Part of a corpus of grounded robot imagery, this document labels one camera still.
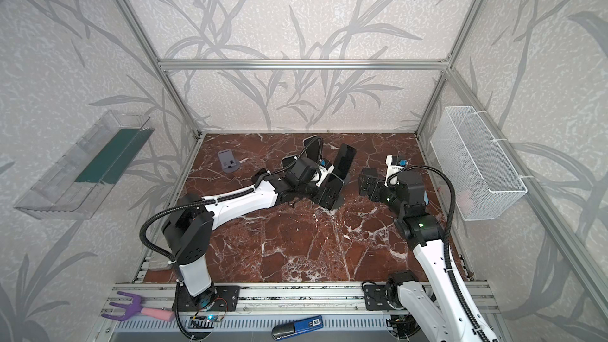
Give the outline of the grey small phone stand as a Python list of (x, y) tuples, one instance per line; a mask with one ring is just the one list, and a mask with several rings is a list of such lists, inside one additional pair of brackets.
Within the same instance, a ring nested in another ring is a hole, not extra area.
[(221, 150), (218, 152), (218, 159), (220, 161), (223, 172), (231, 174), (240, 169), (241, 163), (234, 156), (232, 150)]

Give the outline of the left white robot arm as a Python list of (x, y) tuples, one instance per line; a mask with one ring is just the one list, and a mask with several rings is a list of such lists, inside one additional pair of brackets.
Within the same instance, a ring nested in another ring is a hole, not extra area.
[(218, 295), (206, 254), (211, 236), (220, 226), (297, 199), (308, 199), (326, 210), (336, 207), (348, 169), (323, 158), (323, 146), (322, 137), (311, 136), (304, 140), (299, 154), (282, 161), (281, 169), (274, 173), (259, 170), (250, 186), (216, 196), (188, 196), (145, 221), (139, 239), (168, 259), (177, 276), (177, 295), (186, 294), (196, 310), (215, 302)]

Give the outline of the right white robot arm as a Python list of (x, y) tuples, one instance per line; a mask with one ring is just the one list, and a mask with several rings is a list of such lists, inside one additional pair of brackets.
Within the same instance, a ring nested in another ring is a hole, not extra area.
[(381, 179), (376, 169), (365, 168), (358, 177), (359, 194), (386, 204), (394, 213), (394, 224), (434, 294), (429, 297), (411, 272), (399, 272), (386, 282), (386, 301), (395, 310), (406, 310), (430, 341), (496, 341), (455, 266), (449, 244), (451, 224), (442, 225), (427, 211), (418, 169), (405, 168)]

